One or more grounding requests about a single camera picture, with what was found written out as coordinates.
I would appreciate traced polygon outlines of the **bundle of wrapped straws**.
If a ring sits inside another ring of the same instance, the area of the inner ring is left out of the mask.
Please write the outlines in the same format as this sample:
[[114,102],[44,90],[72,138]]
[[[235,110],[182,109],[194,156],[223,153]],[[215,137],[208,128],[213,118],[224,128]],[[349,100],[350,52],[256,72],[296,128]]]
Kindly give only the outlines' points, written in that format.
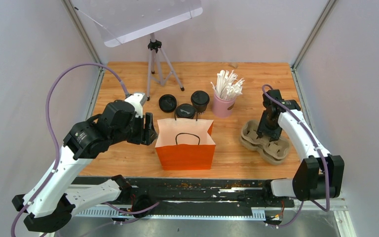
[[217,79],[214,83],[211,81],[211,85],[215,95],[217,95],[220,99],[223,100],[232,100],[237,96],[242,95],[243,84],[245,82],[245,78],[238,79],[238,74],[234,72],[234,70],[227,71],[221,70],[217,73]]

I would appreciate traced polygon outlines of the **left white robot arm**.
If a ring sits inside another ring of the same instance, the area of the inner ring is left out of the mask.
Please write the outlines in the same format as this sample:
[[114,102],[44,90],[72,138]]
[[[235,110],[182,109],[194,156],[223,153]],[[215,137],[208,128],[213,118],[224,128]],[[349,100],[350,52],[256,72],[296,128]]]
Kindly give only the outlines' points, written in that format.
[[144,113],[142,103],[131,97],[108,103],[101,114],[76,123],[46,176],[30,192],[12,200],[16,210],[26,214],[27,230],[53,233],[78,213],[98,204],[115,200],[128,203],[132,188],[121,175],[79,192],[68,192],[68,187],[111,145],[125,141],[148,146],[156,137],[152,113]]

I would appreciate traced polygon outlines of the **white reflector board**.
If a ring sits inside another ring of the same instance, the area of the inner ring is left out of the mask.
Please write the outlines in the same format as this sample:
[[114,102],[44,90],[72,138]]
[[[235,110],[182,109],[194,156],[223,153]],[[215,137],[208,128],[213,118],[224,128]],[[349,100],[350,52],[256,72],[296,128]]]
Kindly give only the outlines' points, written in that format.
[[203,13],[200,0],[75,0],[74,9],[96,25],[110,48]]

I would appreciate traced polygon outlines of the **stack of black lids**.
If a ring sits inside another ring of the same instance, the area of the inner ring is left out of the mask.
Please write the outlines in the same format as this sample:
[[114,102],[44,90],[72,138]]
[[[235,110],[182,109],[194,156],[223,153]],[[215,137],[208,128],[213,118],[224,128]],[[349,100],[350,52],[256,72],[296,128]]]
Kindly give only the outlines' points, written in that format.
[[172,94],[164,94],[158,100],[159,108],[165,113],[174,112],[177,107],[177,99]]

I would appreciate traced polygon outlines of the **grey tripod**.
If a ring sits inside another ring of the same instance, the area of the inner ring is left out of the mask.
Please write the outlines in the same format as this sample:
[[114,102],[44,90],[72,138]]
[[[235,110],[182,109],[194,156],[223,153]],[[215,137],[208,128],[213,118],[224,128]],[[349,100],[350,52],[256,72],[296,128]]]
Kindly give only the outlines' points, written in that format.
[[[150,51],[150,56],[148,60],[148,77],[147,77],[147,101],[151,99],[151,82],[155,81],[161,86],[165,86],[167,81],[170,79],[171,76],[175,78],[175,81],[178,83],[178,86],[180,87],[181,91],[185,91],[185,88],[179,79],[176,70],[172,66],[171,61],[166,55],[165,50],[162,47],[162,42],[157,40],[155,37],[155,33],[150,33],[150,42],[148,43],[148,50]],[[170,72],[168,75],[164,76],[160,61],[159,53],[163,56],[165,59],[165,62],[167,63]]]

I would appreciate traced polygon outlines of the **cardboard cup carrier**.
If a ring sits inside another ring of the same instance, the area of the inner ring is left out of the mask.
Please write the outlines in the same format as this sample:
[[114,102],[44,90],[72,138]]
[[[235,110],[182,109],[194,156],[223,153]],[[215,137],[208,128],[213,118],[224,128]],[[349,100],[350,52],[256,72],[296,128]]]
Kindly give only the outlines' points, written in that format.
[[291,144],[288,139],[280,137],[276,141],[264,135],[258,137],[257,129],[259,121],[250,120],[241,129],[240,143],[251,151],[263,152],[265,155],[275,159],[284,159],[290,152]]

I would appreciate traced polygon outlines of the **orange paper bag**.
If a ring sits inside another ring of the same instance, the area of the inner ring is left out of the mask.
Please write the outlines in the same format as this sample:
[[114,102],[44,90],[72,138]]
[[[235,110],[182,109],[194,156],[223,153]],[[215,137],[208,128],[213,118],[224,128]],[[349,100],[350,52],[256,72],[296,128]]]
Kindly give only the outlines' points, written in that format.
[[155,150],[163,170],[211,169],[216,148],[213,120],[165,118],[157,124]]

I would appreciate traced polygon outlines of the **pink straw holder cup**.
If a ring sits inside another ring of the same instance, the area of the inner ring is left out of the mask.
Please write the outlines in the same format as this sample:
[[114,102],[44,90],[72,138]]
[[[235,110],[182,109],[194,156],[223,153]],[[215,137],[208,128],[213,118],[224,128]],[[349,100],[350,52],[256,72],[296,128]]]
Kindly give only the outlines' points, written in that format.
[[213,94],[212,112],[219,118],[227,118],[232,114],[236,98],[230,100],[221,99],[216,93]]

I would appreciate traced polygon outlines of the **black cup lid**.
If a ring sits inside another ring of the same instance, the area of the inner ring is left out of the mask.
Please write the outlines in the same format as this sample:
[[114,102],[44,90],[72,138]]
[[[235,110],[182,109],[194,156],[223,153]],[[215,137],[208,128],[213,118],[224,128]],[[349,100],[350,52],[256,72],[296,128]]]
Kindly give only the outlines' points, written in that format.
[[209,94],[202,90],[195,91],[191,97],[190,100],[193,104],[196,104],[198,106],[206,105],[210,101]]
[[196,115],[197,111],[195,107],[188,103],[180,104],[175,109],[175,117],[176,118],[184,118],[184,119],[193,119]]

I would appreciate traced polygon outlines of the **black paper coffee cup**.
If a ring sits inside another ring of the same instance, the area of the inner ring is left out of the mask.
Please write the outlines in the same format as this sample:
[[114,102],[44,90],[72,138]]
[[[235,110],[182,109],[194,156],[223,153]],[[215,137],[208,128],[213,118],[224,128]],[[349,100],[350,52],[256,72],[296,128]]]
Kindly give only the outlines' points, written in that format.
[[199,115],[202,115],[206,112],[208,104],[209,104],[208,102],[202,103],[202,104],[192,102],[192,106],[196,109],[196,111]]

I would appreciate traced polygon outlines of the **cardboard cup carrier tray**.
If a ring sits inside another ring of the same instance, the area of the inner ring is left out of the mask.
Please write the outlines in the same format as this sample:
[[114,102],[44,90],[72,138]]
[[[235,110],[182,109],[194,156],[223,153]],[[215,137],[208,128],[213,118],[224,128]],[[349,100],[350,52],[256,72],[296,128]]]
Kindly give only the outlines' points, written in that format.
[[270,141],[266,136],[259,139],[239,137],[239,142],[248,150],[258,152],[263,160],[272,165],[282,164],[291,148],[290,142],[285,138]]

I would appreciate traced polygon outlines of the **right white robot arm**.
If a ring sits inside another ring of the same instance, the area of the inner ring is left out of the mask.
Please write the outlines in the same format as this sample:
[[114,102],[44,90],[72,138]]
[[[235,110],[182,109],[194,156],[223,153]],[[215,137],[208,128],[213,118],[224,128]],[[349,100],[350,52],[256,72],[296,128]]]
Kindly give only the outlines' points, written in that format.
[[265,110],[256,134],[271,142],[284,131],[291,140],[301,163],[292,179],[274,179],[262,192],[263,202],[275,206],[282,197],[300,201],[337,198],[341,193],[344,160],[331,154],[317,139],[304,120],[295,100],[284,100],[278,89],[263,90]]

